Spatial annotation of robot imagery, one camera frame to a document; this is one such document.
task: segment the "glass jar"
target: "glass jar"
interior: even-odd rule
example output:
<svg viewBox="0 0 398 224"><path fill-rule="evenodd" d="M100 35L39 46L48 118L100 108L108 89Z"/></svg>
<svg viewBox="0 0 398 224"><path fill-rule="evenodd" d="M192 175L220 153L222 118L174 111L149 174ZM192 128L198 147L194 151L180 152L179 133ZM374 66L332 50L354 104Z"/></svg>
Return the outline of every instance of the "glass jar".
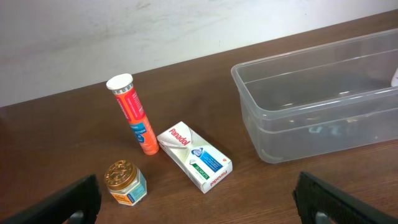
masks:
<svg viewBox="0 0 398 224"><path fill-rule="evenodd" d="M147 183L131 162L117 161L105 173L105 184L112 196L123 205L135 205L147 195Z"/></svg>

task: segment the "brown jar lid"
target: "brown jar lid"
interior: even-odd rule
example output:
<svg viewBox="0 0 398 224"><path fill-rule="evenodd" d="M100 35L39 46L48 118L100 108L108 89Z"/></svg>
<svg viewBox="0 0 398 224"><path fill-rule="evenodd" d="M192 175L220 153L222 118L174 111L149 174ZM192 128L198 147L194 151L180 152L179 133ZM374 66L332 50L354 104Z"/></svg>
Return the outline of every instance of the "brown jar lid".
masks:
<svg viewBox="0 0 398 224"><path fill-rule="evenodd" d="M117 161L105 173L105 184L111 190L123 190L137 176L137 167L129 161Z"/></svg>

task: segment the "white wall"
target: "white wall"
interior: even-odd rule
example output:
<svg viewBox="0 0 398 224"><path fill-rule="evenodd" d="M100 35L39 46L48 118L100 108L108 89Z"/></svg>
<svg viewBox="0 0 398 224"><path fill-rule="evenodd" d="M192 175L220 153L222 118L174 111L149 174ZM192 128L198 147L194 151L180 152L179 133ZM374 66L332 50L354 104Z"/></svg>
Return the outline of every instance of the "white wall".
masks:
<svg viewBox="0 0 398 224"><path fill-rule="evenodd" d="M0 106L393 9L398 0L1 0Z"/></svg>

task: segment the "table surface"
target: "table surface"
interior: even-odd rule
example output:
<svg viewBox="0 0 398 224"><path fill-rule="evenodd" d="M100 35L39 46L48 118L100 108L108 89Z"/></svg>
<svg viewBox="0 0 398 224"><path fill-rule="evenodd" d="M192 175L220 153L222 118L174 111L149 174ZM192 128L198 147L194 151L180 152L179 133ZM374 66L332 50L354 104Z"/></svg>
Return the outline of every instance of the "table surface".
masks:
<svg viewBox="0 0 398 224"><path fill-rule="evenodd" d="M397 140L266 164L243 125L230 74L237 63L397 27L398 10L135 75L156 134L184 121L231 158L234 171L207 194L165 152L142 152L104 83L0 108L0 220L96 174L97 223L300 223L291 193L302 170L398 217ZM121 159L147 179L148 195L134 207L118 204L103 182Z"/></svg>

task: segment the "clear plastic bin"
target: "clear plastic bin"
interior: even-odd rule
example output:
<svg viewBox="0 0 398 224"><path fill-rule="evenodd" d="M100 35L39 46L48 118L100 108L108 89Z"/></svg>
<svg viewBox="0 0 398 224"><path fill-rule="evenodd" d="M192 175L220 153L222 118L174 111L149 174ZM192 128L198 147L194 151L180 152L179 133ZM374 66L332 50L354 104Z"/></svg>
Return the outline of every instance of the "clear plastic bin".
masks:
<svg viewBox="0 0 398 224"><path fill-rule="evenodd" d="M398 29L240 63L260 158L278 163L398 138Z"/></svg>

